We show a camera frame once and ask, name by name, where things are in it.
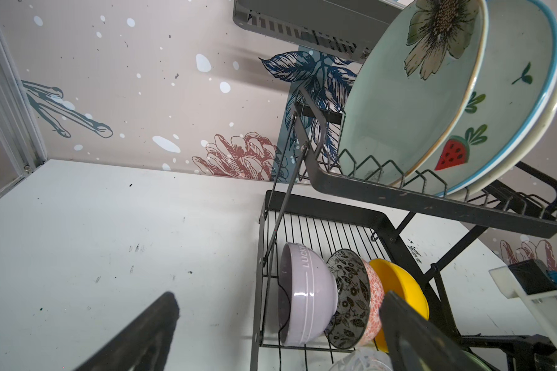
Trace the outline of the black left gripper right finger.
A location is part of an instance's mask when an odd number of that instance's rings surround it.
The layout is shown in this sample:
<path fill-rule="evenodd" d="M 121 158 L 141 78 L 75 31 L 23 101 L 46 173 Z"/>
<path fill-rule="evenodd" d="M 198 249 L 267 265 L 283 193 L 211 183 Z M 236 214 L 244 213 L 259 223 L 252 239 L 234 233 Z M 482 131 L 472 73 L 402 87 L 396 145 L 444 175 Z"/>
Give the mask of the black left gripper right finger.
<path fill-rule="evenodd" d="M 394 292 L 388 292 L 380 317 L 394 370 L 480 370 L 436 326 Z"/>

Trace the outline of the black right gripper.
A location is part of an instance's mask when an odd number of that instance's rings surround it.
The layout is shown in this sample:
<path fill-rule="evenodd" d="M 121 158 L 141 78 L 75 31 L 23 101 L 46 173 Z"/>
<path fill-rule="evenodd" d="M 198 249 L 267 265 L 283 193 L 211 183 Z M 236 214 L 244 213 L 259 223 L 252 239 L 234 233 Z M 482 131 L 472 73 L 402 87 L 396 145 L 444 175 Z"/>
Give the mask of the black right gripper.
<path fill-rule="evenodd" d="M 463 348 L 499 349 L 508 370 L 557 370 L 557 349 L 543 335 L 461 335 Z"/>

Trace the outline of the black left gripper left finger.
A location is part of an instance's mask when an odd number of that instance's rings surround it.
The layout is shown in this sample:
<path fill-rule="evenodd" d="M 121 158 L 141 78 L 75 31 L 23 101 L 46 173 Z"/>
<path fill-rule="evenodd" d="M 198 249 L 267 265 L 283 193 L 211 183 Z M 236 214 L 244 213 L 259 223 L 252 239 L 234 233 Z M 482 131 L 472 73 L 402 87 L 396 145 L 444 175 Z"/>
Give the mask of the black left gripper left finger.
<path fill-rule="evenodd" d="M 163 370 L 180 309 L 165 292 L 78 370 Z"/>

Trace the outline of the clear glass cup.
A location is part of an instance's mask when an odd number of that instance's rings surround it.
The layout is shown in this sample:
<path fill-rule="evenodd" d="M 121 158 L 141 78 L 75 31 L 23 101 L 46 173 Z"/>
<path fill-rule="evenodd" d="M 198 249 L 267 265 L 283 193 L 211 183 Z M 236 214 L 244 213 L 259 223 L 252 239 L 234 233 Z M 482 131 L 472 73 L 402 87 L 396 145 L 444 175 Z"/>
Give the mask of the clear glass cup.
<path fill-rule="evenodd" d="M 391 359 L 375 349 L 361 348 L 334 363 L 330 371 L 393 371 Z"/>

